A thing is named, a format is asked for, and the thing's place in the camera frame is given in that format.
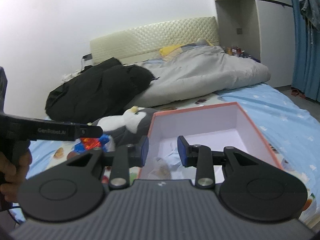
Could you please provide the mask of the person's left hand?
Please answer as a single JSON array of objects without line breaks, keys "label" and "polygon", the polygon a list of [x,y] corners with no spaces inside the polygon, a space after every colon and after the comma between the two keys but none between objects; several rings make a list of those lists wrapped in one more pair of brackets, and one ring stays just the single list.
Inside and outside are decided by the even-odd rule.
[{"label": "person's left hand", "polygon": [[31,163],[32,156],[29,149],[20,156],[17,167],[1,152],[1,173],[5,179],[5,183],[1,185],[1,194],[7,202],[17,202],[18,189],[25,181]]}]

